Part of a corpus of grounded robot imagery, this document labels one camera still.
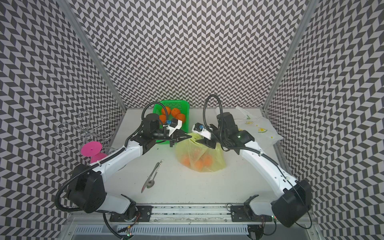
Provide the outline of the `metal knife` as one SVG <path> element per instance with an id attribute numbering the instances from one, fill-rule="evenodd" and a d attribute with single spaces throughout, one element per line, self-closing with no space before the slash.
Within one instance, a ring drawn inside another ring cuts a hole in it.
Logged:
<path id="1" fill-rule="evenodd" d="M 145 189 L 149 189 L 149 188 L 152 188 L 155 184 L 155 177 L 161 167 L 163 163 L 163 160 L 161 160 L 160 162 L 157 162 L 153 171 L 151 172 L 151 174 L 149 175 L 149 177 L 147 178 L 146 182 L 144 183 L 143 187 L 142 187 L 142 190 L 141 190 L 141 193 L 143 193 L 145 191 Z"/>

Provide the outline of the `pink plastic cup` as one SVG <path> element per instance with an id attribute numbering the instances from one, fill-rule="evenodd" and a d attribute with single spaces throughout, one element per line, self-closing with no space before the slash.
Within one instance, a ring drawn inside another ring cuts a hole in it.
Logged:
<path id="1" fill-rule="evenodd" d="M 89 142 L 81 148 L 81 154 L 85 157 L 91 158 L 90 163 L 93 164 L 108 156 L 107 154 L 101 152 L 102 148 L 103 146 L 100 142 Z"/>

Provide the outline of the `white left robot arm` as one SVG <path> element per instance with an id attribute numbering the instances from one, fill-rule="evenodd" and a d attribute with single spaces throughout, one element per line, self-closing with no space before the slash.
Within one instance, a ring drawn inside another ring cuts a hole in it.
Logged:
<path id="1" fill-rule="evenodd" d="M 190 135 L 181 129 L 182 125 L 181 120 L 171 119 L 161 126 L 157 114 L 143 117 L 140 127 L 121 148 L 96 163 L 79 165 L 74 169 L 71 178 L 55 196 L 57 209 L 63 212 L 126 213 L 133 201 L 123 195 L 108 193 L 105 183 L 129 162 L 147 153 L 156 142 L 167 141 L 173 146 L 189 139 Z"/>

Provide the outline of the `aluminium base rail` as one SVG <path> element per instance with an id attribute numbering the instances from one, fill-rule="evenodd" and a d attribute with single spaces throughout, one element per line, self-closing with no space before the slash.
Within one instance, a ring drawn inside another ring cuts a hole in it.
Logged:
<path id="1" fill-rule="evenodd" d="M 241 204 L 144 204 L 131 220 L 116 213 L 75 213 L 60 240 L 322 240 L 312 216 L 290 228 L 275 216 L 256 216 Z"/>

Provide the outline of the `metal spoon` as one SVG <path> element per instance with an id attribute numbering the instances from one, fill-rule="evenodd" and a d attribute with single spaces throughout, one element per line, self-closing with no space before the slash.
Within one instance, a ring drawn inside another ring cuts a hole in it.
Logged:
<path id="1" fill-rule="evenodd" d="M 154 170 L 154 172 L 151 174 L 149 180 L 148 180 L 148 183 L 147 183 L 147 186 L 146 188 L 149 189 L 149 188 L 152 188 L 155 184 L 155 177 L 160 169 L 160 167 L 162 166 L 164 160 L 161 160 L 160 162 L 157 163 L 157 167 L 156 169 Z"/>

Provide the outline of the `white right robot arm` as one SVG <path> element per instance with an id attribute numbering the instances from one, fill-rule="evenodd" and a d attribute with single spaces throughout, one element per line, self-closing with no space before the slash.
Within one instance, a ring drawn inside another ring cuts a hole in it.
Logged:
<path id="1" fill-rule="evenodd" d="M 271 196 L 262 200 L 258 195 L 247 199 L 245 206 L 257 216 L 274 216 L 285 227 L 293 226 L 312 207 L 312 187 L 308 181 L 298 181 L 264 153 L 256 139 L 246 130 L 239 130 L 229 112 L 217 115 L 219 125 L 194 124 L 193 133 L 202 136 L 203 145 L 217 144 L 235 151 L 248 161 L 270 186 Z"/>

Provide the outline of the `green plastic basket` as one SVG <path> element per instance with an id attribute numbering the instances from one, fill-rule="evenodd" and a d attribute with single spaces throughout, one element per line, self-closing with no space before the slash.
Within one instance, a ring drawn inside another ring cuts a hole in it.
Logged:
<path id="1" fill-rule="evenodd" d="M 180 114 L 183 114 L 185 116 L 185 122 L 183 122 L 181 131 L 184 131 L 186 134 L 188 134 L 191 138 L 192 135 L 189 134 L 189 116 L 190 116 L 190 105 L 186 101 L 182 100 L 167 100 L 167 101 L 160 101 L 165 107 L 170 108 L 171 111 L 173 109 L 178 109 L 180 111 Z M 162 111 L 164 109 L 160 105 L 155 105 L 153 113 L 158 114 L 159 116 L 162 115 Z M 172 114 L 168 114 L 169 121 L 173 121 L 174 118 Z M 164 140 L 157 140 L 156 144 L 169 144 L 169 141 Z"/>

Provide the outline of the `yellow-green plastic bag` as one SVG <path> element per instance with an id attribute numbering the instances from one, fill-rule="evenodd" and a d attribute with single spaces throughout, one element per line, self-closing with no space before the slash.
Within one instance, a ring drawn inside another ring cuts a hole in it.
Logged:
<path id="1" fill-rule="evenodd" d="M 196 140 L 203 139 L 202 136 L 196 133 L 191 133 L 191 135 L 192 138 L 176 144 L 176 158 L 180 163 L 183 158 L 188 157 L 191 162 L 191 167 L 189 169 L 199 172 L 195 169 L 194 163 L 198 160 L 203 161 L 203 157 L 206 155 L 211 155 L 213 157 L 212 166 L 204 166 L 202 171 L 199 173 L 217 172 L 227 167 L 226 161 L 224 159 L 224 151 L 219 143 L 217 143 L 215 149 L 211 149 L 196 142 Z"/>

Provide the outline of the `white printed plastic bag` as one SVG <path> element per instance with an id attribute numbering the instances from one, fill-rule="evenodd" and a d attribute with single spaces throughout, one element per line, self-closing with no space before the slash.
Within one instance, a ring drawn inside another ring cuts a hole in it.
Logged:
<path id="1" fill-rule="evenodd" d="M 232 115 L 238 129 L 249 132 L 263 149 L 283 140 L 267 118 L 256 116 L 239 106 L 235 108 Z"/>

